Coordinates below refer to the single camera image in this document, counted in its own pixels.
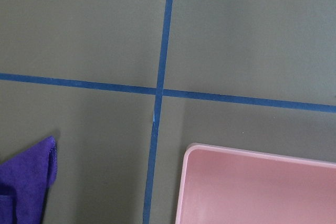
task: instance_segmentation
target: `purple towel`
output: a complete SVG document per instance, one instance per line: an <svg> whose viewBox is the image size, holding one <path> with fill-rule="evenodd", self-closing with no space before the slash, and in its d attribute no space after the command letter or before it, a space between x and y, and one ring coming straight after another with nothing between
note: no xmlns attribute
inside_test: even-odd
<svg viewBox="0 0 336 224"><path fill-rule="evenodd" d="M0 165L0 223L39 224L47 188L56 179L52 136Z"/></svg>

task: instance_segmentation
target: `blue tape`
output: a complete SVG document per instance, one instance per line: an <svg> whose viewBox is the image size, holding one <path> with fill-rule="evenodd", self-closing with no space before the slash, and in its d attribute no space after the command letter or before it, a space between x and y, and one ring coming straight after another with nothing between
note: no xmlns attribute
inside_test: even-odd
<svg viewBox="0 0 336 224"><path fill-rule="evenodd" d="M0 80L39 83L39 84L48 84L48 85L66 86L66 87L75 87L84 89L120 91L120 92L138 93L138 94L155 94L155 88L109 84L101 82L56 79L56 78L47 78L38 76L23 76L19 74L9 74L9 73L0 73Z"/></svg>
<svg viewBox="0 0 336 224"><path fill-rule="evenodd" d="M163 90L163 95L167 97L191 98L191 99L218 101L218 102L232 102L232 103L242 103L242 104L269 106L269 107L286 108L286 109L336 113L336 106L334 105L290 102L290 101L251 98L251 97L238 97L234 95L198 93L190 91L171 90L171 89Z"/></svg>
<svg viewBox="0 0 336 224"><path fill-rule="evenodd" d="M154 120L153 120L153 125L152 125L151 144L150 144L149 157L148 157L146 188L145 188L145 196L144 196L144 203L143 203L143 214L142 214L143 224L149 224L150 213L151 213L154 170L155 170L155 160L156 160L156 148L157 148L157 139L158 139L158 134L159 134L162 95L163 95L163 83L164 83L164 75L165 75L165 70L166 70L166 60L167 60L167 51L168 51L170 21L171 21L171 16L172 16L172 6L173 6L173 0L166 0L166 6L164 10L164 19L163 19L159 69L157 71L158 81L156 83L154 117L153 117Z"/></svg>

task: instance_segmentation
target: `purple cloth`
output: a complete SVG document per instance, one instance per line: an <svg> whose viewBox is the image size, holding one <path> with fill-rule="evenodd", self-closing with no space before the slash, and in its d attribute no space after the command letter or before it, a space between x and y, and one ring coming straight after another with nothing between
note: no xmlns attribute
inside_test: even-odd
<svg viewBox="0 0 336 224"><path fill-rule="evenodd" d="M45 193L56 179L52 136L0 165L0 223L39 224Z"/></svg>

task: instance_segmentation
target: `horizontal blue line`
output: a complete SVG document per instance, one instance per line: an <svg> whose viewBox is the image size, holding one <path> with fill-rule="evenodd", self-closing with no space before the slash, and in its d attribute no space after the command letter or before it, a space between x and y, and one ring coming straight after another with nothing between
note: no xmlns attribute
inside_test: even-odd
<svg viewBox="0 0 336 224"><path fill-rule="evenodd" d="M155 88L127 86L127 85L90 82L90 81L56 79L56 78L37 77L37 76L23 76L19 74L9 74L9 73L0 73L0 80L39 83L39 84L85 88L85 89L120 91L120 92L139 93L139 94L151 94L151 95L155 94ZM281 101L281 100L271 100L271 99L251 98L251 97L239 97L235 95L225 95L225 94L210 94L210 93L164 89L163 96L336 113L336 106L334 105L291 102L291 101Z"/></svg>
<svg viewBox="0 0 336 224"><path fill-rule="evenodd" d="M166 97L191 98L191 99L217 101L217 102L232 102L232 103L251 104L251 105L269 106L269 107L286 108L286 109L336 113L336 106L334 105L290 102L290 101L251 98L251 97L238 97L235 95L209 94L209 93L199 93L199 92L180 91L171 89L163 90L163 95Z"/></svg>
<svg viewBox="0 0 336 224"><path fill-rule="evenodd" d="M23 76L20 74L9 74L9 73L0 73L0 80L39 83L39 84L48 84L48 85L57 85L57 86L66 86L66 87L75 87L84 89L120 91L120 92L139 93L139 94L155 94L155 88L109 84L109 83L91 82L91 81L47 78L38 76Z"/></svg>

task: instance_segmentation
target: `pink container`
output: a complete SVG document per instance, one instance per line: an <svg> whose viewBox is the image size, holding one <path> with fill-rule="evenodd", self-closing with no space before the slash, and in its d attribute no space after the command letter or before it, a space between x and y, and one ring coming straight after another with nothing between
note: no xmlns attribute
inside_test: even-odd
<svg viewBox="0 0 336 224"><path fill-rule="evenodd" d="M190 145L176 224L225 223L336 223L336 164Z"/></svg>

